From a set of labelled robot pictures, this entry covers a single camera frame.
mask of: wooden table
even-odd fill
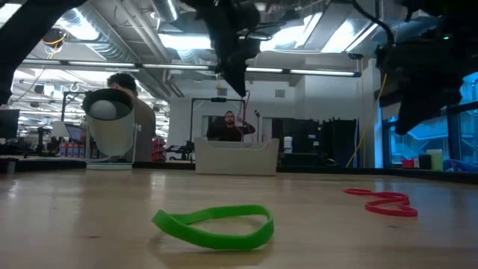
[[[418,218],[364,210],[369,199],[342,192],[407,193]],[[190,212],[260,203],[276,233],[252,252],[215,252],[163,235],[159,208]],[[193,171],[85,170],[0,177],[0,268],[404,269],[478,267],[478,189],[384,177],[279,174],[197,176]],[[260,219],[198,227],[231,234]]]

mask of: glass window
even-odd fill
[[[463,85],[460,88],[462,101],[460,104],[468,104],[478,101],[478,72],[463,78]]]
[[[448,151],[448,121],[446,116],[426,120],[401,136],[395,133],[395,127],[390,129],[390,157],[392,164],[402,164],[426,154],[428,149],[441,149],[443,158],[450,158]]]
[[[478,110],[460,114],[462,161],[478,163]]]

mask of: black shirt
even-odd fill
[[[212,125],[208,128],[208,138],[219,141],[241,142],[243,135],[253,134],[255,128],[251,125],[227,127],[226,125]]]

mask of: computer monitor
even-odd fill
[[[0,138],[16,138],[18,136],[18,119],[20,110],[0,110]]]
[[[76,126],[73,124],[65,123],[66,130],[68,131],[69,137],[74,141],[81,141],[81,129],[80,126]]]

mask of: man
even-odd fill
[[[254,126],[238,117],[238,122],[243,126],[235,125],[235,116],[232,111],[227,111],[224,115],[225,125],[214,123],[209,126],[207,137],[210,140],[241,142],[244,135],[255,133]]]
[[[108,78],[107,85],[111,89],[127,93],[133,99],[134,119],[136,124],[141,125],[141,132],[137,133],[134,161],[151,161],[152,139],[156,135],[155,112],[137,98],[136,81],[131,75],[124,72],[116,73]],[[126,153],[125,159],[132,161],[133,149]]]

